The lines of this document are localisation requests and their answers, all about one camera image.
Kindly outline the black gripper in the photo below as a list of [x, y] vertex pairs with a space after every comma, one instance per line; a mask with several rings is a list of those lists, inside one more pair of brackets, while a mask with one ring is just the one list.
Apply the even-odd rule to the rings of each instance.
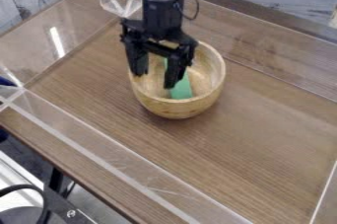
[[181, 29], [183, 0], [142, 0], [142, 19], [121, 20], [121, 41], [129, 69], [135, 76], [149, 71], [149, 53], [167, 59], [163, 87], [171, 89], [190, 65], [195, 39]]

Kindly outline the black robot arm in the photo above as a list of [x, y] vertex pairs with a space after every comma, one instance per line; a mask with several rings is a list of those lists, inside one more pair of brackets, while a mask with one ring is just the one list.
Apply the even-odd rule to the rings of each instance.
[[181, 29], [183, 0], [142, 0], [142, 19], [122, 18], [121, 42], [129, 69], [141, 77], [149, 72], [149, 54], [167, 60], [163, 88], [171, 89], [191, 65], [198, 41]]

